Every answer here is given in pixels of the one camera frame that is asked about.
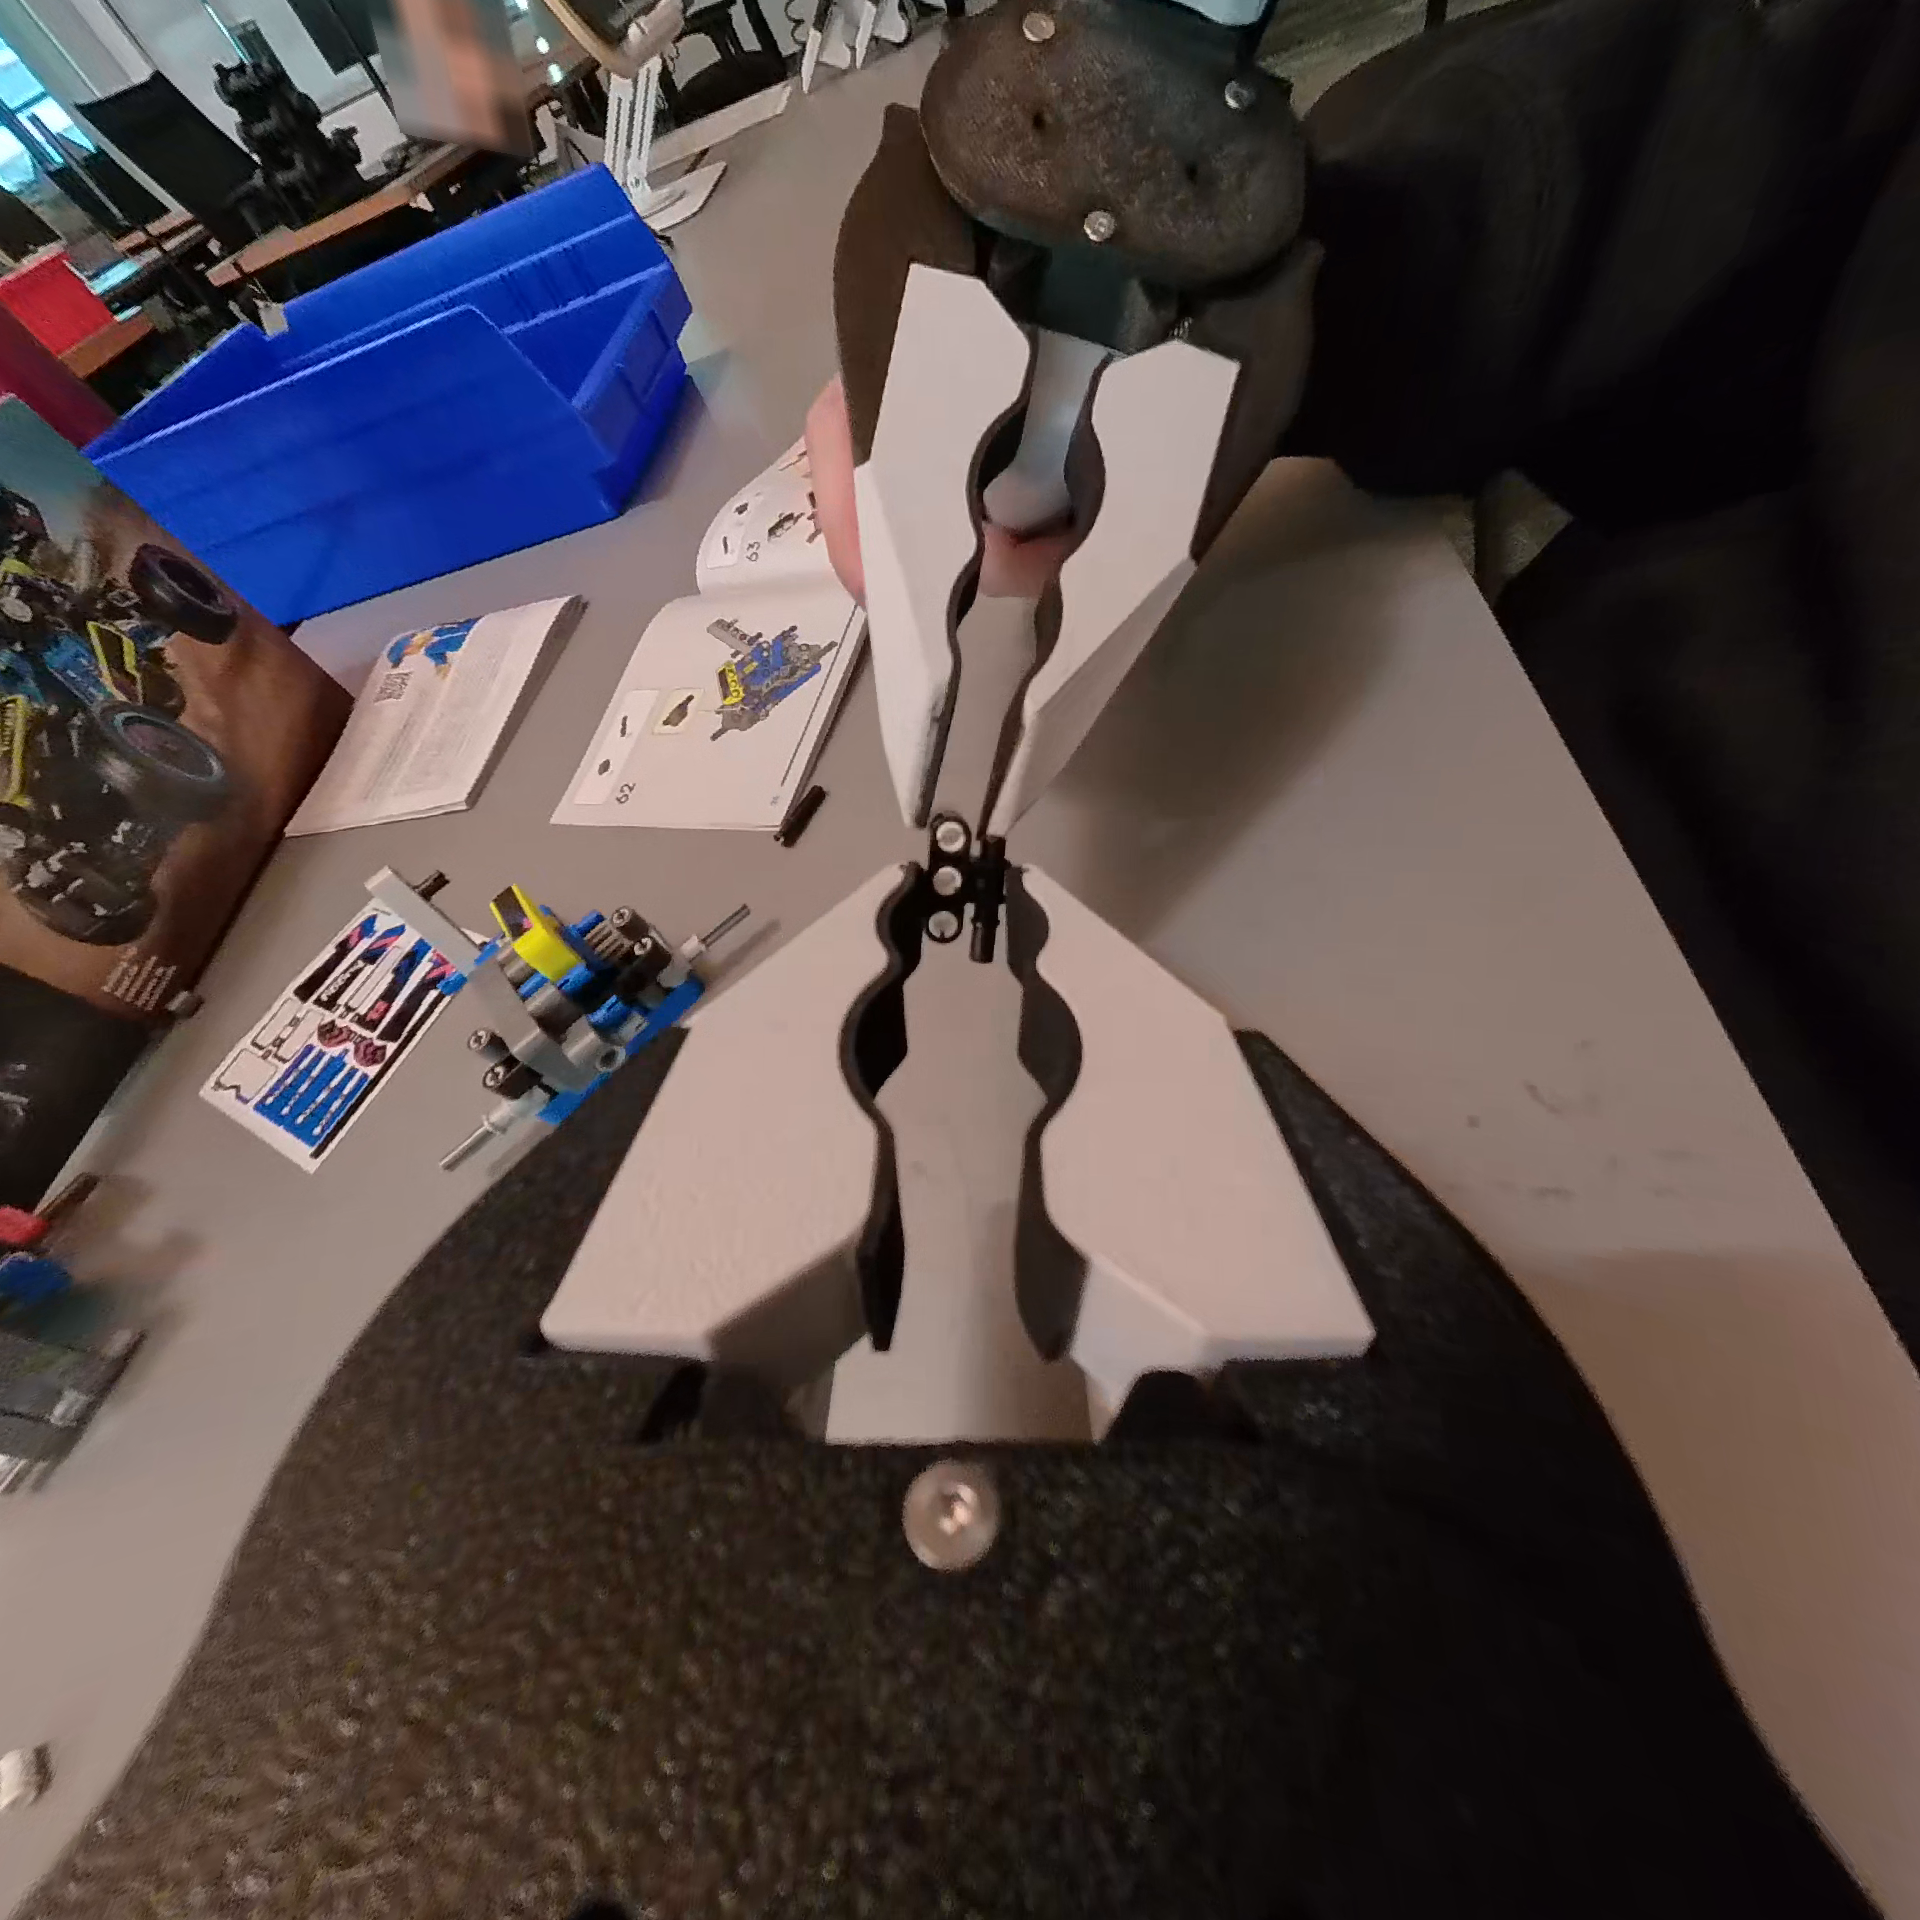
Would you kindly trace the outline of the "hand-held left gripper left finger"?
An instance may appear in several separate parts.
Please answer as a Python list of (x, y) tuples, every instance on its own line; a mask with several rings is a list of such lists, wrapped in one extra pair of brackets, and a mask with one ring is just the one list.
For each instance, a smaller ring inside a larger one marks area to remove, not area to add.
[(889, 862), (687, 1022), (539, 1318), (570, 1355), (694, 1365), (833, 1437), (840, 1363), (905, 1285), (896, 1128), (921, 863)]

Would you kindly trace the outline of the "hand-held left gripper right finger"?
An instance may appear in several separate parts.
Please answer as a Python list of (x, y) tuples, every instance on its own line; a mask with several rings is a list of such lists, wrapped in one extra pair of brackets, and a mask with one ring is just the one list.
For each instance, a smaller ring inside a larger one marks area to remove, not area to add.
[(1008, 873), (1004, 958), (1038, 1096), (1007, 1281), (1086, 1440), (1138, 1388), (1364, 1357), (1376, 1320), (1232, 1022), (1038, 867)]

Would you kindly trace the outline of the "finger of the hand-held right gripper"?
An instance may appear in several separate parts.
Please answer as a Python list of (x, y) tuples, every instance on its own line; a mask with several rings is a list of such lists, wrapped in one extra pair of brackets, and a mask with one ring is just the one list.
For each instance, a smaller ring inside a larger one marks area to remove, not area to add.
[(872, 449), (856, 465), (881, 745), (903, 823), (928, 824), (976, 587), (980, 470), (1024, 409), (1034, 343), (983, 279), (912, 264)]
[(1240, 372), (1200, 345), (1155, 345), (1098, 372), (1073, 440), (1086, 527), (1043, 606), (1049, 637), (1008, 712), (987, 833), (1011, 833), (1052, 785), (1190, 585)]

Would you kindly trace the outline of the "black lego connector piece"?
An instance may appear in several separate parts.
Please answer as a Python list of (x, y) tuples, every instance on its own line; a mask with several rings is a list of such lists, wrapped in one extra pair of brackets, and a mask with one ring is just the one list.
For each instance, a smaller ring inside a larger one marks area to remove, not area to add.
[(932, 813), (918, 879), (927, 939), (943, 945), (966, 941), (968, 958), (987, 967), (1002, 944), (1008, 878), (1004, 839), (974, 832), (956, 811)]

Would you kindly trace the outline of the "person's right forearm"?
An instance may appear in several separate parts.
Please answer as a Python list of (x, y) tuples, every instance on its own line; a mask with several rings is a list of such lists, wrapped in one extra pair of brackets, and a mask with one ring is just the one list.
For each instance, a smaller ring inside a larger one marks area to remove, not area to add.
[(1308, 115), (1326, 259), (1282, 452), (1382, 495), (1523, 473), (1602, 533), (1810, 463), (1841, 276), (1915, 136), (1915, 5), (1504, 5)]

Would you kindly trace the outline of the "small blue yellow lego assembly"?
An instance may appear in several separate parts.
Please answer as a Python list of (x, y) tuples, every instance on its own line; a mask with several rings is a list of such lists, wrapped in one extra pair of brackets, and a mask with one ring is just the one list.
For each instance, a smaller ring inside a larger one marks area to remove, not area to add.
[(628, 1060), (682, 1025), (706, 995), (703, 960), (739, 933), (744, 903), (682, 944), (631, 905), (567, 921), (520, 885), (489, 900), (491, 933), (468, 933), (440, 908), (446, 878), (412, 885), (376, 870), (372, 905), (422, 933), (448, 963), (441, 991), (476, 1004), (468, 1054), (483, 1065), (487, 1108), (444, 1169), (538, 1124), (577, 1112)]

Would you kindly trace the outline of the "open lego instruction booklet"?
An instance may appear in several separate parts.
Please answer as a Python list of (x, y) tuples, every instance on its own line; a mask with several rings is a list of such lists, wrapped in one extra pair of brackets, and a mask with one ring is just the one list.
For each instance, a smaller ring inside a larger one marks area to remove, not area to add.
[(695, 589), (665, 603), (554, 824), (776, 832), (810, 789), (867, 614), (826, 551), (795, 440), (714, 517)]

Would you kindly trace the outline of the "lego sticker sheet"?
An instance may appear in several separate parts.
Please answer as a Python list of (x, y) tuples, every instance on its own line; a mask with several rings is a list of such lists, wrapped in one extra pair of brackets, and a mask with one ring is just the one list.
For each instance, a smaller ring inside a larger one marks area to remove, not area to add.
[(199, 1099), (318, 1167), (440, 1019), (456, 981), (431, 935), (372, 903), (242, 1031)]

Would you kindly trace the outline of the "closed lego booklet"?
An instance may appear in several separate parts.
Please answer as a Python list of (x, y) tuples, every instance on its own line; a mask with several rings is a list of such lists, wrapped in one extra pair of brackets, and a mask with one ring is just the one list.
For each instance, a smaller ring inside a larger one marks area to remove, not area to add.
[(393, 635), (287, 837), (326, 837), (465, 811), (507, 745), (580, 593)]

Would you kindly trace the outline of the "large blue yellow lego assembly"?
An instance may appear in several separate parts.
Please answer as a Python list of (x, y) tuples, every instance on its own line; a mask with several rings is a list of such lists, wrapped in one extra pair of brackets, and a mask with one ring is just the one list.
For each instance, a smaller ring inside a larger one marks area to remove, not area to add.
[(177, 1336), (199, 1238), (136, 1173), (81, 1173), (4, 1212), (3, 1495), (36, 1492)]

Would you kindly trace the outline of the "lego set box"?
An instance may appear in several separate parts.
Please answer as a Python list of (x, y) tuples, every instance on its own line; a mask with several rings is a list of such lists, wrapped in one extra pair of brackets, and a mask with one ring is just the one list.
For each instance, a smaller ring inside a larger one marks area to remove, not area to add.
[(39, 1200), (211, 956), (353, 694), (3, 409), (3, 1200)]

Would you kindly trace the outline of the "person's right hand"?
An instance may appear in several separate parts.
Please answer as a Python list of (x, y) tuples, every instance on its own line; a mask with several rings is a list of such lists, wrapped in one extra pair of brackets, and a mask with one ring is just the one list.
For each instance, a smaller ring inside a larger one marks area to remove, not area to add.
[[(804, 445), (811, 470), (816, 521), (836, 581), (867, 603), (858, 529), (856, 452), (841, 374), (833, 374), (807, 409)], [(1068, 521), (1038, 529), (987, 524), (976, 576), (979, 597), (1034, 601), (1073, 551)]]

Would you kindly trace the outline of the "blue plastic storage bin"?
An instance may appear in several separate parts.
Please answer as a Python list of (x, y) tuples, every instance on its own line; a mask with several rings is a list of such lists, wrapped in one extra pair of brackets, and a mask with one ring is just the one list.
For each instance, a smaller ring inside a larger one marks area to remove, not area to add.
[(87, 445), (280, 623), (623, 513), (682, 401), (673, 272), (506, 325), (433, 310), (340, 351), (241, 327)]
[(598, 163), (302, 295), (270, 347), (323, 358), (457, 309), (511, 328), (657, 269), (670, 253)]

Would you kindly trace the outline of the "red plastic bin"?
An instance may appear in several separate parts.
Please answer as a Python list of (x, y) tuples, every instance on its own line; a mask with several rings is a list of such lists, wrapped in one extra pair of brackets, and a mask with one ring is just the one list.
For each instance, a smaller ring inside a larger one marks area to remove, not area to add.
[(24, 400), (74, 447), (96, 440), (114, 409), (66, 366), (62, 351), (108, 328), (112, 316), (62, 246), (3, 269), (3, 398)]

